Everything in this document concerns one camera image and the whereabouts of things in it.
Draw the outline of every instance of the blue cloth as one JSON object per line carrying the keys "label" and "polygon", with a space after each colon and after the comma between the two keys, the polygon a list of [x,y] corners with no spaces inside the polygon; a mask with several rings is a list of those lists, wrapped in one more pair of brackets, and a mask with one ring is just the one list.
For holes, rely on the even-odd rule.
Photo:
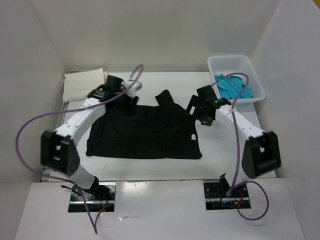
{"label": "blue cloth", "polygon": [[[215,81],[218,81],[224,75],[214,75]],[[217,83],[217,87],[221,98],[235,99],[241,90],[245,87],[245,83],[242,81],[241,77],[238,76],[228,76]],[[247,87],[241,94],[239,99],[252,99],[252,90]]]}

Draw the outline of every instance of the white wall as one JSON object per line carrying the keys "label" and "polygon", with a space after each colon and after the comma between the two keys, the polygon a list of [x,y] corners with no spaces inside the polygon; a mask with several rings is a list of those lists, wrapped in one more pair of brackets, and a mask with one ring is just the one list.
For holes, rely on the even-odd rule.
{"label": "white wall", "polygon": [[320,226],[320,10],[312,0],[281,0],[253,56],[266,99],[261,126],[277,133],[282,167],[307,240]]}
{"label": "white wall", "polygon": [[[38,181],[14,150],[19,127],[31,117],[58,110],[65,67],[28,0],[0,1],[0,239],[14,239],[31,183]],[[26,129],[21,149],[40,169],[40,136],[57,117]]]}
{"label": "white wall", "polygon": [[67,70],[208,70],[251,56],[279,0],[30,0]]}

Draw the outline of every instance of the white plastic basket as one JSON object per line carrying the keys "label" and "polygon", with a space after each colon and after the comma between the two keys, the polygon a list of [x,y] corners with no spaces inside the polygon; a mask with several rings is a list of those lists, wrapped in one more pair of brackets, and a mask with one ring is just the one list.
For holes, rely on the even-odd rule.
{"label": "white plastic basket", "polygon": [[[252,90],[253,98],[245,98],[245,99],[238,99],[236,104],[248,104],[254,103],[256,101],[261,101],[265,99],[266,93],[262,87],[262,84],[258,78],[256,70],[252,65],[252,62],[249,57],[245,55],[221,55],[221,56],[211,56],[207,60],[208,67],[210,71],[210,76],[212,79],[212,83],[214,83],[215,75],[223,74],[232,74],[235,72],[247,74],[249,77],[249,84],[248,87]],[[239,75],[242,80],[246,83],[247,79]],[[213,86],[215,94],[218,98],[220,98],[220,94],[218,91],[218,87],[215,84]]]}

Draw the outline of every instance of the white table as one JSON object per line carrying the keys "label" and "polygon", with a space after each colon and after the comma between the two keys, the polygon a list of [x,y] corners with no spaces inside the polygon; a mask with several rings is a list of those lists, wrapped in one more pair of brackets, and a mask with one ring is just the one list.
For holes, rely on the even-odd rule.
{"label": "white table", "polygon": [[[101,214],[95,235],[86,212],[68,213],[70,191],[60,182],[33,183],[15,240],[304,240],[283,178],[257,179],[269,196],[258,221],[236,209],[206,210],[203,181],[118,182],[114,212]],[[262,191],[248,184],[252,209],[263,213]],[[93,219],[97,213],[91,213]]]}
{"label": "white table", "polygon": [[[111,75],[127,80],[129,72],[112,72]],[[186,108],[196,90],[212,84],[209,72],[145,72],[139,79],[143,87],[137,92],[139,105],[157,106],[155,96],[168,89],[175,103]],[[83,101],[70,102],[68,109],[81,107]],[[253,104],[236,106],[236,109],[250,122],[260,127]],[[66,114],[67,121],[73,113]],[[125,159],[86,156],[90,129],[83,135],[77,150],[81,164],[100,181],[156,181],[218,179],[236,165],[236,138],[219,122],[212,126],[196,123],[202,158],[193,159]],[[275,178],[269,172],[262,178]]]}

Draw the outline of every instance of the white cloth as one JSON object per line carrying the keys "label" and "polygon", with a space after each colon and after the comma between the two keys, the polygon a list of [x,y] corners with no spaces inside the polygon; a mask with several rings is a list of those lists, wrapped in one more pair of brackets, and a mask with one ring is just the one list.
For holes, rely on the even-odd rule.
{"label": "white cloth", "polygon": [[74,102],[86,99],[87,95],[98,86],[105,83],[103,68],[65,74],[63,102]]}

